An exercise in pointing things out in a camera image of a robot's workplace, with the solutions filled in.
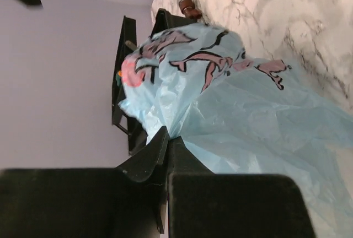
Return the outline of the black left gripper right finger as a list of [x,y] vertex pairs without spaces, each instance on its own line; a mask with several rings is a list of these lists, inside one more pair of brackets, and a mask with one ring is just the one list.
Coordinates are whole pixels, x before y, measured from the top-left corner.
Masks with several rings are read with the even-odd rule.
[[169,142],[170,237],[315,237],[301,191],[277,174],[214,174]]

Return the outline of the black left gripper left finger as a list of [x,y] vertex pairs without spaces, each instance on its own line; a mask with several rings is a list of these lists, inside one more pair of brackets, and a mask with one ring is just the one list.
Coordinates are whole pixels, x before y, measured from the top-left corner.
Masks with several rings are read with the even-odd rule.
[[1,237],[159,237],[165,127],[114,168],[1,170]]

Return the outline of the light blue printed plastic bag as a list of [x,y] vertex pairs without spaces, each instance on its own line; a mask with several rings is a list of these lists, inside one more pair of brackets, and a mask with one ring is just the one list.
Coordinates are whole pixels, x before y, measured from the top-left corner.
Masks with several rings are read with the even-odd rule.
[[238,34],[193,23],[168,48],[144,121],[148,140],[172,138],[217,174],[282,174],[301,189],[319,237],[352,237],[343,156],[352,116],[299,79],[294,63],[249,57]]

